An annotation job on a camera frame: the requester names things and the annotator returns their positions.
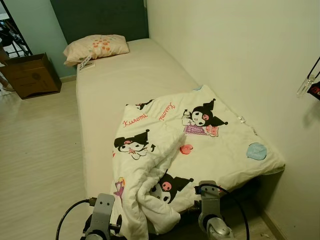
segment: bed frame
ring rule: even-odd
[[[50,0],[68,44],[89,35],[149,37],[144,0]]]

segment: brown box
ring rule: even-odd
[[[0,72],[12,85],[20,98],[60,93],[61,81],[49,62],[47,54],[12,58]]]

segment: mattress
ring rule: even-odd
[[[109,193],[112,151],[124,106],[198,87],[184,69],[151,39],[128,42],[130,53],[93,60],[77,69],[76,94],[81,124],[87,197]]]

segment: light wood floor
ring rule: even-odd
[[[0,239],[53,240],[64,212],[85,198],[76,81],[64,83],[61,93],[26,100],[1,92]],[[253,208],[245,208],[251,239],[275,240]],[[85,203],[71,211],[60,239],[79,240],[87,217]],[[225,217],[245,239],[240,212],[230,209]],[[199,232],[198,239],[206,236]]]

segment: white pillowcase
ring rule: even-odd
[[[87,56],[93,59],[129,53],[126,38],[120,35],[90,35],[70,43],[63,54],[67,66],[81,63]]]

